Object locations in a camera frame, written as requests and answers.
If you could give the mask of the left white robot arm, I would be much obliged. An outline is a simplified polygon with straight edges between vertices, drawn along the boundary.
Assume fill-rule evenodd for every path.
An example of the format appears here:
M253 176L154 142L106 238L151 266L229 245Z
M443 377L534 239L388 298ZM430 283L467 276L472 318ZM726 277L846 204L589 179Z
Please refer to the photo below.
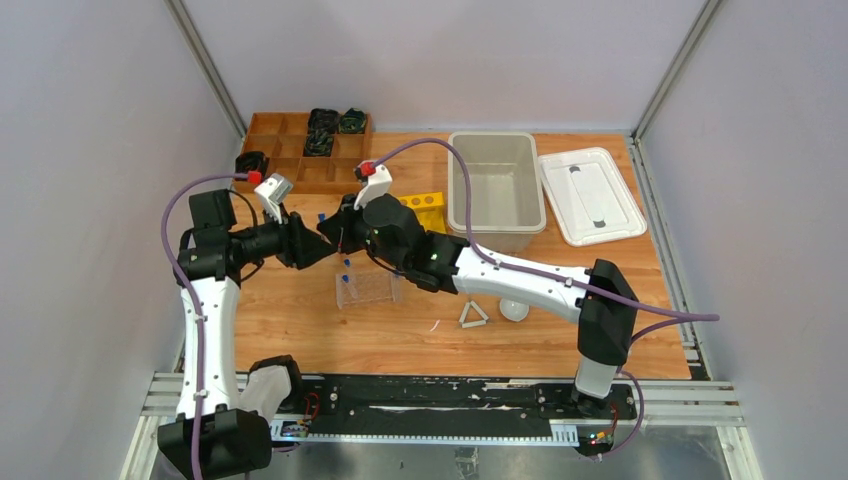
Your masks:
M173 422L159 427L158 447L188 479L219 479L269 465L270 424L277 411L311 407L296 361L280 355L255 362L245 388L236 378L234 325L242 270L274 257L303 269L333 253L283 205L284 194L254 191L263 208L234 231L231 191L190 196L193 225L169 252L186 324L184 383Z

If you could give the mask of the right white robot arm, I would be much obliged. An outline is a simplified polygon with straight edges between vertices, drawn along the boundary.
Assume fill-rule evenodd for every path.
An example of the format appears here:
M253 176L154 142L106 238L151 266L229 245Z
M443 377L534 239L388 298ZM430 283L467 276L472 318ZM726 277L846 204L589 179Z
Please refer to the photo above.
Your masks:
M390 194L362 209L346 195L317 229L340 253L363 251L422 290L500 297L576 323L581 359L569 402L589 418L609 407L612 382L628 359L638 303L615 264L597 260L589 269L573 269L500 254L425 230Z

